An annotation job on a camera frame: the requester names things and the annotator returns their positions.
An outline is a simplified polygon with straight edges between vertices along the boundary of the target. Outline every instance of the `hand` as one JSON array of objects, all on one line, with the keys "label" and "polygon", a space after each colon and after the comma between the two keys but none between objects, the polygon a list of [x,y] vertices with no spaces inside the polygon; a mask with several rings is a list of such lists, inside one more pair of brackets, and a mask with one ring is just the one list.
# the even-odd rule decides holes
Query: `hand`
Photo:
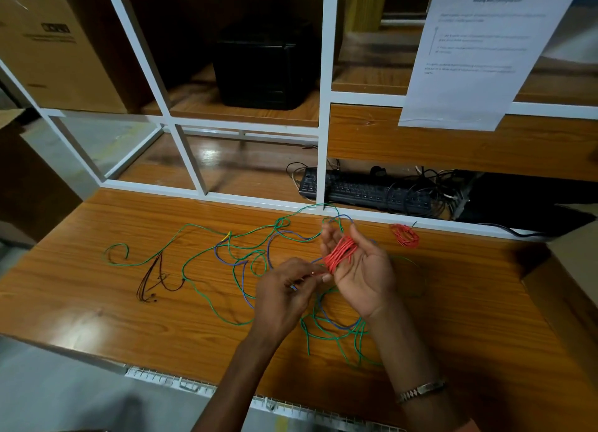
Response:
[{"label": "hand", "polygon": [[257,285],[255,318],[249,336],[278,347],[297,326],[323,277],[331,279],[325,267],[298,257],[266,272]]},{"label": "hand", "polygon": [[[364,237],[352,224],[350,237],[359,247],[351,257],[340,262],[334,272],[334,282],[348,303],[368,320],[386,305],[399,300],[395,273],[386,251]],[[322,225],[322,257],[329,255],[343,236],[329,223]]]}]

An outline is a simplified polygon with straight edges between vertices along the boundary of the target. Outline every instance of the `person's left hand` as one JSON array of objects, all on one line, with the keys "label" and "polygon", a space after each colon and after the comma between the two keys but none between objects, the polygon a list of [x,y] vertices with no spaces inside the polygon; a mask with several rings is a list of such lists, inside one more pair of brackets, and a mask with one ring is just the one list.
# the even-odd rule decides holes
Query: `person's left hand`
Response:
[{"label": "person's left hand", "polygon": [[257,285],[255,318],[249,336],[278,347],[297,326],[318,284],[330,279],[325,267],[298,257],[266,272]]}]

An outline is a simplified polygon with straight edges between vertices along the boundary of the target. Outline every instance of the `logo on cardboard box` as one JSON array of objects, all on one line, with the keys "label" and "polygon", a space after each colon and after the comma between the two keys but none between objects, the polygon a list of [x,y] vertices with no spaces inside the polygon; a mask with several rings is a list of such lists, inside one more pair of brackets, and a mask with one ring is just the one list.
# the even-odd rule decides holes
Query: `logo on cardboard box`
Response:
[{"label": "logo on cardboard box", "polygon": [[70,34],[69,26],[60,23],[41,23],[41,27],[46,32],[59,32],[61,34]]}]

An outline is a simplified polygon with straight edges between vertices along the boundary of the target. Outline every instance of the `person's right hand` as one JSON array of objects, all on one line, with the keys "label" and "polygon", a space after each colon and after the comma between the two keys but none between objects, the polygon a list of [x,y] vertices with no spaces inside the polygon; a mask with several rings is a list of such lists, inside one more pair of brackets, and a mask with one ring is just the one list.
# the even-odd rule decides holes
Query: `person's right hand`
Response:
[{"label": "person's right hand", "polygon": [[[364,237],[353,224],[349,235],[359,248],[351,262],[345,259],[337,266],[334,282],[348,303],[367,320],[398,300],[395,273],[386,251]],[[322,225],[322,257],[333,251],[342,236],[329,223]]]}]

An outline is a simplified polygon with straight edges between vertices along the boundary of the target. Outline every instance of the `black container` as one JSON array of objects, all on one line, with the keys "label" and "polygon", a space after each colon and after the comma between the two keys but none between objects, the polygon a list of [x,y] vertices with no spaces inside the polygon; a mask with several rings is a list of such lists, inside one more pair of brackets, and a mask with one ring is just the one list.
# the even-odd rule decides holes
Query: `black container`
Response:
[{"label": "black container", "polygon": [[227,106],[295,109],[318,75],[318,43],[309,21],[251,18],[223,29],[214,71]]}]

